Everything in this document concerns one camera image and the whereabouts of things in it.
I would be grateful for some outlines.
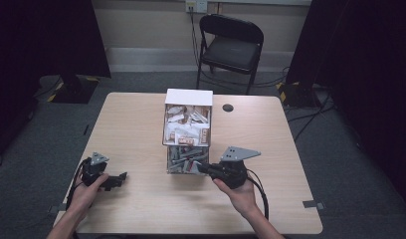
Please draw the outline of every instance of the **metal bracket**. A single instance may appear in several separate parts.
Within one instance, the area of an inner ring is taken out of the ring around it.
[[[236,146],[229,146],[221,156],[221,161],[241,161],[250,157],[259,156],[262,153],[255,150]]]
[[[92,154],[92,161],[91,161],[91,166],[103,163],[109,161],[109,158],[106,156],[103,156],[102,154],[98,153],[98,152],[94,152]]]

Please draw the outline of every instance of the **white box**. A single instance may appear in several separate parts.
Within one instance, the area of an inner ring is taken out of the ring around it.
[[[168,89],[164,145],[210,146],[213,92]]]

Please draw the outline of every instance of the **white wall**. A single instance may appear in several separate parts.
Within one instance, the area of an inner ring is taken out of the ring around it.
[[[108,48],[192,49],[191,20],[184,1],[93,0],[103,43]],[[265,34],[264,51],[293,52],[308,6],[220,3],[220,13],[249,20]],[[208,13],[218,4],[210,2]],[[200,44],[198,21],[195,30]]]

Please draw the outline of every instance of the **box of parts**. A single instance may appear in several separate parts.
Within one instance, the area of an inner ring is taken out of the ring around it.
[[[168,89],[162,143],[210,146],[212,106],[212,91]]]
[[[204,175],[197,168],[199,162],[209,163],[209,147],[168,146],[168,173]]]

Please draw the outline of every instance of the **black folding chair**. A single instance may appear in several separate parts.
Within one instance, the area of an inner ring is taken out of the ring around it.
[[[249,94],[262,52],[264,35],[254,23],[219,14],[203,16],[200,20],[202,42],[196,89],[199,89],[202,64],[213,69],[221,68],[231,72],[250,75],[246,95]],[[215,35],[208,45],[206,34]]]

